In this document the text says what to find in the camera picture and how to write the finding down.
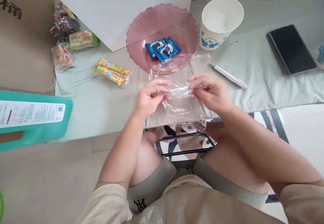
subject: person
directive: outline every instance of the person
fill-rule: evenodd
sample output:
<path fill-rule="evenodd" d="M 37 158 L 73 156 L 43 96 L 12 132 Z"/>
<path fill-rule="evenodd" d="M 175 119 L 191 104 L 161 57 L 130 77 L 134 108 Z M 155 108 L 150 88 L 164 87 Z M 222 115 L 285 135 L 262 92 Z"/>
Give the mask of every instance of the person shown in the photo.
<path fill-rule="evenodd" d="M 139 90 L 76 223 L 125 223 L 128 208 L 134 215 L 129 223 L 282 223 L 259 210 L 269 186 L 289 223 L 323 223 L 324 180 L 318 171 L 236 107 L 223 81 L 207 74 L 187 81 L 222 119 L 207 124 L 216 146 L 198 154 L 192 169 L 177 170 L 157 153 L 153 145 L 161 131 L 143 131 L 143 123 L 170 90 L 167 81 L 152 81 Z"/>

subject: cardboard box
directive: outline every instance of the cardboard box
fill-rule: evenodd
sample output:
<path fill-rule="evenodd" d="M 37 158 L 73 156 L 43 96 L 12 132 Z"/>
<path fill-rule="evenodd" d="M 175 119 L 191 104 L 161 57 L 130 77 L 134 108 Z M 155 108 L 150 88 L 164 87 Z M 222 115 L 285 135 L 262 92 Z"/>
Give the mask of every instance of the cardboard box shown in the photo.
<path fill-rule="evenodd" d="M 0 0 L 0 89 L 54 95 L 55 0 Z"/>

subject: beige shorts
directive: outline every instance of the beige shorts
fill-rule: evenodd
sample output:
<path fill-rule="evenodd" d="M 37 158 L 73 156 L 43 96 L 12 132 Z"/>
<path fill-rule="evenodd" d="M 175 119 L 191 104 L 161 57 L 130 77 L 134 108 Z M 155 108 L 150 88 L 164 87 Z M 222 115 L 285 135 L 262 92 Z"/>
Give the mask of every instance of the beige shorts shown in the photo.
<path fill-rule="evenodd" d="M 140 184 L 129 188 L 127 199 L 133 215 L 141 213 L 147 206 L 159 199 L 164 189 L 174 180 L 187 175 L 195 174 L 208 183 L 213 189 L 223 192 L 254 208 L 261 209 L 268 195 L 259 195 L 249 192 L 228 181 L 222 175 L 208 166 L 197 154 L 192 170 L 176 167 L 163 157 L 160 165 Z"/>

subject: product label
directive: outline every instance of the product label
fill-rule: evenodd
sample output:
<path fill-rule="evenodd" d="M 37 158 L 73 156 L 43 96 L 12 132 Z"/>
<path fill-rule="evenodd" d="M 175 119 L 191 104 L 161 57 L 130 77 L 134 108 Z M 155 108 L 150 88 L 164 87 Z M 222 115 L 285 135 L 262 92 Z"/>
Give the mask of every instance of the product label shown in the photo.
<path fill-rule="evenodd" d="M 0 128 L 61 122 L 65 104 L 0 100 Z"/>

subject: hand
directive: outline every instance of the hand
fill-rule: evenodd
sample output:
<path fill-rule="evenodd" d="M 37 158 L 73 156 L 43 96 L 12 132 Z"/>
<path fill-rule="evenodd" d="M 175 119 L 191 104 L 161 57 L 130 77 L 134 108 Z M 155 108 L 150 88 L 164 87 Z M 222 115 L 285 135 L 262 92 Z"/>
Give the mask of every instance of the hand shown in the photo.
<path fill-rule="evenodd" d="M 201 73 L 189 77 L 187 82 L 190 82 L 188 89 L 193 89 L 203 104 L 215 113 L 221 114 L 235 107 L 222 80 Z"/>
<path fill-rule="evenodd" d="M 134 113 L 146 119 L 155 112 L 158 104 L 163 98 L 169 100 L 170 97 L 166 93 L 171 91 L 166 87 L 170 85 L 165 80 L 151 81 L 147 86 L 138 91 Z"/>

